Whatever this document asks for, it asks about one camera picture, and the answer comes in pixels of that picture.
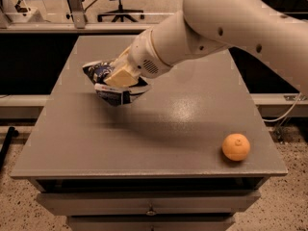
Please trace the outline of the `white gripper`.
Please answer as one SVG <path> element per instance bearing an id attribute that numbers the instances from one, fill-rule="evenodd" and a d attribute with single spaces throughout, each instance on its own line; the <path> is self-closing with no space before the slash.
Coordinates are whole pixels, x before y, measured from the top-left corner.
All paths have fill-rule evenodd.
<path id="1" fill-rule="evenodd" d="M 153 29 L 147 29 L 139 34 L 130 47 L 127 47 L 111 66 L 115 68 L 106 76 L 104 82 L 111 87 L 127 88 L 134 86 L 140 76 L 154 79 L 171 70 L 171 66 L 164 63 L 154 47 Z M 128 62 L 134 66 L 124 65 Z"/>

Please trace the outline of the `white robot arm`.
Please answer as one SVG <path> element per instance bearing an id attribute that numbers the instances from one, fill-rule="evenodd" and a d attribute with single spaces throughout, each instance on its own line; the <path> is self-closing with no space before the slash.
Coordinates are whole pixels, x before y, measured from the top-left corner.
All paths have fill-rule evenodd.
<path id="1" fill-rule="evenodd" d="M 182 9 L 138 35 L 104 82 L 134 86 L 185 60 L 237 47 L 302 93 L 308 91 L 308 23 L 261 0 L 183 0 Z"/>

